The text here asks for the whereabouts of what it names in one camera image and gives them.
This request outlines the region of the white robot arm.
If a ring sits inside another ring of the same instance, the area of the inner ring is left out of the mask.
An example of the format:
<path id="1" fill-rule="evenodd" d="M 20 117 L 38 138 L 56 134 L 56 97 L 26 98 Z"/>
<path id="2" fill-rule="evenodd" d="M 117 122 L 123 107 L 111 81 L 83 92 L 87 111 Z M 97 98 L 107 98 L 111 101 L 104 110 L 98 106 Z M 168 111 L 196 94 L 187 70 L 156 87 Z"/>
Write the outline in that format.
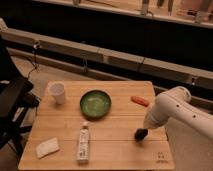
<path id="1" fill-rule="evenodd" d="M 154 103 L 148 107 L 143 127 L 136 130 L 135 140 L 142 141 L 150 129 L 165 125 L 170 118 L 181 121 L 213 140 L 213 115 L 190 105 L 191 98 L 190 91 L 182 86 L 158 94 Z"/>

